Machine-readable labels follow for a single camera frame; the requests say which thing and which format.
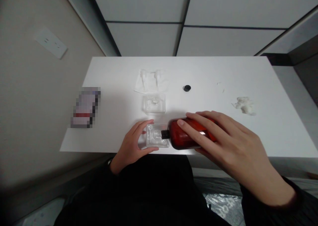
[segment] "black clothing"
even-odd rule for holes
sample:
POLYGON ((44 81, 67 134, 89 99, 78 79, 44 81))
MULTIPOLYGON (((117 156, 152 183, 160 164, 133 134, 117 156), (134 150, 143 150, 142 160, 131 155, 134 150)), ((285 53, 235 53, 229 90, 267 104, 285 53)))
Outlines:
MULTIPOLYGON (((284 178, 297 193, 288 209, 271 208, 246 188, 242 208, 249 225, 318 225, 318 199, 284 178)), ((114 176, 107 164, 67 205, 61 225, 229 225, 209 210, 182 155, 146 155, 114 176)))

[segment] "person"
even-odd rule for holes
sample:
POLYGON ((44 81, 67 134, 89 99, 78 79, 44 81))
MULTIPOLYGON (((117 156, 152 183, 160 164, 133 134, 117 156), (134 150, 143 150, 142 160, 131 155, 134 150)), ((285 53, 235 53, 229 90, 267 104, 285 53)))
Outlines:
MULTIPOLYGON (((318 199, 279 175, 255 133, 215 111, 186 116, 216 137, 212 142, 178 120, 201 146, 196 151, 240 183, 246 225, 318 225, 318 199)), ((138 138, 151 123, 141 121, 131 128, 115 157, 64 207, 56 226, 229 225, 207 208, 186 156, 148 155, 158 148, 139 149, 138 138)))

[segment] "wrist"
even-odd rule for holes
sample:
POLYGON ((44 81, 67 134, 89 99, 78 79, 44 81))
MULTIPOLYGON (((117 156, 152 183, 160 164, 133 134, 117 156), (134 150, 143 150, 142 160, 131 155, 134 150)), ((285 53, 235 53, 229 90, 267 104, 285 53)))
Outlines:
POLYGON ((117 157, 117 155, 113 158, 109 165, 109 168, 114 175, 118 175, 125 167, 126 165, 119 157, 117 157))
POLYGON ((293 187, 284 181, 272 165, 246 188, 262 203, 272 207, 287 206, 296 195, 293 187))

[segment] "black bottle cap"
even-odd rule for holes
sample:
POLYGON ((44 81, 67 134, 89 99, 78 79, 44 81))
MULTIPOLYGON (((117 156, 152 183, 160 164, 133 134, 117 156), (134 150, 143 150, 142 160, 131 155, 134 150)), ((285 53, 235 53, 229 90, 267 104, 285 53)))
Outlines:
POLYGON ((161 139, 169 139, 170 131, 169 130, 161 130, 161 139))
POLYGON ((190 86, 190 85, 186 85, 186 86, 183 88, 183 90, 184 90, 185 92, 188 92, 190 89, 191 89, 191 86, 190 86))

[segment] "electrical outlet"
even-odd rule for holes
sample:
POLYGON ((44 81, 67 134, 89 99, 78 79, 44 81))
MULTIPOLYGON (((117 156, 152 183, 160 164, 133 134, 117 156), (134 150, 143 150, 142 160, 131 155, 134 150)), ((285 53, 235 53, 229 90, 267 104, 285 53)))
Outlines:
POLYGON ((46 27, 36 35, 35 40, 58 59, 61 59, 67 50, 67 47, 46 27))

